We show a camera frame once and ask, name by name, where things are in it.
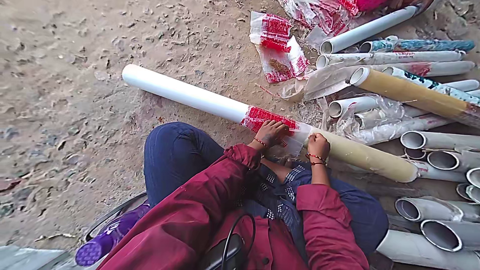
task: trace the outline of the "debris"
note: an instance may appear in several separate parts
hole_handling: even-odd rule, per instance
[[[77,238],[77,236],[69,234],[69,233],[58,233],[58,234],[54,234],[52,236],[41,235],[40,237],[35,239],[34,242],[43,241],[43,240],[50,240],[50,239],[53,239],[53,238],[56,238],[56,237],[59,237],[59,236],[67,237],[67,238]]]

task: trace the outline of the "red printed plastic bag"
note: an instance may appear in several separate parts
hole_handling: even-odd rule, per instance
[[[287,46],[292,24],[282,17],[252,11],[250,19],[250,41],[253,44],[283,52],[290,52]]]
[[[294,36],[288,41],[289,53],[255,45],[262,61],[265,77],[269,83],[286,81],[299,76],[309,62]]]

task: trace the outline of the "white plastic pipe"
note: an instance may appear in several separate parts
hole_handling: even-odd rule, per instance
[[[377,251],[399,263],[446,270],[480,269],[480,257],[474,251],[444,251],[414,233],[388,230]]]
[[[317,59],[317,68],[343,63],[342,66],[382,65],[409,62],[452,62],[462,60],[465,52],[460,51],[416,51],[416,52],[377,52],[377,53],[334,53],[322,54]],[[419,71],[425,72],[420,64]]]
[[[377,108],[377,101],[372,97],[356,97],[356,98],[347,98],[332,101],[328,105],[328,113],[331,117],[341,117],[347,110],[350,110],[352,113],[359,111],[371,110]]]
[[[480,188],[480,168],[473,168],[467,172],[467,180],[470,184]]]
[[[469,201],[473,201],[472,198],[470,198],[470,196],[467,195],[467,187],[469,186],[470,184],[468,183],[460,183],[456,186],[456,192],[458,193],[458,195],[460,195],[460,197],[467,199]]]
[[[466,172],[471,168],[480,167],[480,153],[434,151],[428,154],[427,161],[440,170]]]
[[[458,183],[468,182],[464,173],[439,170],[437,168],[434,168],[428,162],[423,162],[419,160],[411,160],[410,162],[415,164],[415,166],[417,166],[417,168],[419,169],[420,178],[444,180]]]
[[[412,222],[423,220],[438,221],[480,221],[480,206],[468,202],[443,201],[434,197],[400,198],[395,209]]]
[[[477,80],[465,80],[465,81],[458,81],[458,82],[451,82],[444,84],[451,88],[455,88],[460,91],[469,92],[480,87],[480,82]]]
[[[356,131],[353,136],[366,145],[374,145],[399,138],[403,133],[412,130],[429,130],[453,123],[453,120],[435,114],[426,114],[411,120],[380,125],[372,129]]]
[[[408,131],[400,137],[403,146],[411,149],[480,150],[480,136]]]
[[[122,77],[129,85],[236,123],[240,123],[248,112],[245,103],[137,65],[129,64],[123,68]]]
[[[425,220],[422,234],[430,243],[446,251],[480,250],[480,224],[473,222]]]
[[[368,37],[376,35],[390,27],[404,22],[415,15],[416,7],[408,6],[404,9],[392,12],[381,18],[368,22],[359,27],[353,28],[336,37],[324,41],[320,46],[320,52],[336,53]]]
[[[474,186],[474,185],[469,185],[469,186],[466,188],[465,193],[466,193],[467,196],[470,197],[470,199],[472,199],[474,202],[480,204],[480,188],[477,188],[477,187]]]

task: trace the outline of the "ground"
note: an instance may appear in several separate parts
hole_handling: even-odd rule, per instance
[[[478,44],[474,2],[447,1],[388,34]],[[314,111],[301,113],[301,104],[255,85],[268,83],[248,37],[252,10],[287,17],[274,0],[0,0],[0,180],[21,179],[0,193],[0,245],[79,247],[96,218],[144,190],[144,140],[162,123],[187,122],[224,147],[252,139],[233,122],[127,86],[121,71],[128,63],[315,122]],[[300,37],[301,28],[293,33]],[[467,59],[479,62],[478,48]],[[462,78],[479,78],[479,71],[442,80]],[[389,181],[346,178],[363,188]],[[413,186],[429,184],[438,186]],[[446,183],[439,194],[454,186]],[[442,198],[458,199],[451,192]],[[392,210],[392,197],[381,200]],[[57,233],[76,238],[34,242]]]

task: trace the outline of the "black cable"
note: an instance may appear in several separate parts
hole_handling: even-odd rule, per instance
[[[228,233],[228,236],[227,236],[227,241],[225,242],[225,248],[223,249],[223,255],[222,255],[222,265],[221,265],[221,270],[225,270],[225,261],[227,260],[227,251],[228,251],[228,245],[230,244],[230,237],[232,236],[233,234],[233,230],[235,229],[235,227],[237,226],[237,223],[241,220],[241,218],[243,218],[244,216],[249,216],[250,219],[252,220],[252,225],[253,225],[253,232],[252,232],[252,242],[250,243],[250,247],[248,248],[248,251],[247,253],[245,254],[245,258],[248,256],[248,254],[250,253],[250,250],[252,249],[252,246],[253,246],[253,241],[255,240],[255,218],[253,218],[253,216],[249,213],[243,213],[241,214],[237,220],[235,220],[235,222],[233,223],[233,226],[232,228],[230,229],[230,232]]]

